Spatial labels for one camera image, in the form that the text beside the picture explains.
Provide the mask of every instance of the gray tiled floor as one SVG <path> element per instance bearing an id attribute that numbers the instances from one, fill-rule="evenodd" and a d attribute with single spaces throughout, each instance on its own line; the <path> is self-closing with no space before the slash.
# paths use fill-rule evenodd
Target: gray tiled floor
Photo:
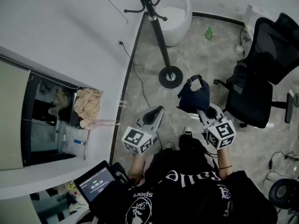
<path id="1" fill-rule="evenodd" d="M 211 27 L 214 32 L 210 41 L 204 36 L 208 27 Z M 184 74 L 183 84 L 192 75 L 200 74 L 210 85 L 211 102 L 220 108 L 225 106 L 228 91 L 220 85 L 214 85 L 213 80 L 215 78 L 225 80 L 230 77 L 236 62 L 243 58 L 243 56 L 235 53 L 235 47 L 239 43 L 240 29 L 241 26 L 232 23 L 194 17 L 185 39 L 179 45 L 168 48 L 171 64 L 178 66 Z M 184 127 L 191 126 L 193 135 L 206 146 L 206 142 L 200 134 L 202 127 L 198 120 L 191 119 L 189 114 L 176 108 L 178 105 L 177 94 L 183 84 L 173 90 L 163 88 L 159 84 L 158 74 L 164 67 L 164 63 L 159 47 L 156 45 L 150 22 L 147 19 L 138 42 L 135 64 L 138 65 L 135 66 L 135 70 L 143 80 L 144 93 L 149 104 L 151 106 L 162 105 L 165 108 L 164 119 L 158 129 L 162 145 L 166 146 L 168 142 L 172 142 L 177 146 L 178 137 Z M 274 86 L 273 100 L 285 101 L 289 89 L 299 92 L 299 87 L 286 77 L 277 86 Z M 114 162 L 120 162 L 125 169 L 128 169 L 131 164 L 132 154 L 124 149 L 121 137 L 127 126 L 134 126 L 136 113 L 146 108 L 147 104 L 142 95 L 140 80 L 132 69 L 114 152 Z M 299 154 L 298 110 L 294 108 L 292 122 L 286 124 L 284 122 L 284 110 L 272 108 L 269 123 L 273 123 L 274 127 L 265 129 L 251 126 L 242 129 L 238 126 L 240 123 L 238 120 L 229 113 L 226 115 L 228 119 L 233 121 L 237 131 L 235 143 L 229 148 L 235 170 L 245 170 L 247 175 L 267 196 L 269 188 L 264 187 L 263 180 L 268 174 L 268 163 L 272 154 L 275 151 L 283 151 L 284 153 L 294 151 L 294 153 Z M 211 145 L 207 148 L 210 152 L 215 153 Z M 154 154 L 158 151 L 159 142 L 148 153 Z M 296 163 L 285 161 L 279 154 L 273 158 L 273 170 L 282 175 L 297 177 L 299 170 L 294 171 L 295 166 Z M 288 218 L 286 211 L 281 211 L 279 218 Z"/>

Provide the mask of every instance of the green bottle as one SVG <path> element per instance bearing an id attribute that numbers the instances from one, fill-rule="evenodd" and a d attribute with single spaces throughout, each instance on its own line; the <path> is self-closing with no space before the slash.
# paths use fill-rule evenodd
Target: green bottle
<path id="1" fill-rule="evenodd" d="M 211 39 L 213 35 L 212 29 L 209 27 L 209 29 L 206 31 L 206 39 Z"/>

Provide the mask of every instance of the white toilet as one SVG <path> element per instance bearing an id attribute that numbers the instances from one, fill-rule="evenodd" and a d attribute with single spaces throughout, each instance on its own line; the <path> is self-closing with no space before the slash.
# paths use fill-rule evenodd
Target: white toilet
<path id="1" fill-rule="evenodd" d="M 191 25 L 190 0 L 161 0 L 155 11 L 167 17 L 167 21 L 159 19 L 166 45 L 172 47 L 179 44 Z"/>

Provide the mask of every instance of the chair backrest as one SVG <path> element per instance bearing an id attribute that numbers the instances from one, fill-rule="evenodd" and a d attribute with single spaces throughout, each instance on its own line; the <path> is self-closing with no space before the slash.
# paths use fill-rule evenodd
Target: chair backrest
<path id="1" fill-rule="evenodd" d="M 278 84 L 299 65 L 299 26 L 281 13 L 276 22 L 257 19 L 253 42 L 243 61 L 249 70 Z"/>

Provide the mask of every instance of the black baseboard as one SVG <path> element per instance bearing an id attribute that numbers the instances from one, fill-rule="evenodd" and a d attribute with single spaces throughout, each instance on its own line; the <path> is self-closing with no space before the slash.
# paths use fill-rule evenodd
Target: black baseboard
<path id="1" fill-rule="evenodd" d="M 211 14 L 206 14 L 206 13 L 198 13 L 198 12 L 193 12 L 192 15 L 195 16 L 195 17 L 206 17 L 206 18 L 217 19 L 217 20 L 220 20 L 220 21 L 227 21 L 227 22 L 230 22 L 230 23 L 233 23 L 233 24 L 244 26 L 244 22 L 238 21 L 238 20 L 235 20 L 235 19 L 231 19 L 231 18 L 227 18 L 227 17 L 221 17 L 221 16 L 217 16 L 217 15 L 211 15 Z"/>
<path id="2" fill-rule="evenodd" d="M 133 65 L 133 60 L 134 60 L 134 56 L 135 56 L 135 52 L 136 52 L 136 48 L 137 48 L 137 44 L 139 41 L 139 37 L 140 37 L 140 33 L 143 27 L 143 23 L 144 23 L 144 19 L 145 17 L 148 15 L 147 12 L 143 13 L 141 22 L 140 22 L 140 26 L 137 32 L 137 36 L 135 39 L 135 43 L 134 43 L 134 47 L 133 47 L 133 51 L 131 54 L 131 58 L 129 61 L 129 65 L 128 65 L 128 69 L 127 69 L 127 73 L 126 73 L 126 77 L 125 77 L 125 82 L 123 84 L 123 88 L 122 88 L 122 92 L 121 92 L 121 101 L 120 101 L 120 105 L 118 106 L 118 110 L 117 110 L 117 115 L 116 115 L 116 120 L 120 121 L 121 119 L 121 110 L 122 110 L 122 104 L 125 98 L 125 93 L 126 93 L 126 89 L 127 89 L 127 85 L 128 85 L 128 80 L 129 80 L 129 76 L 130 76 L 130 71 Z M 109 164 L 112 165 L 113 164 L 113 156 L 114 156 L 114 150 L 115 150 L 115 143 L 116 143 L 116 138 L 117 138 L 117 132 L 118 132 L 118 126 L 115 126 L 114 128 L 114 133 L 113 133 L 113 138 L 112 138 L 112 145 L 111 145 L 111 151 L 110 151 L 110 159 L 109 159 Z"/>

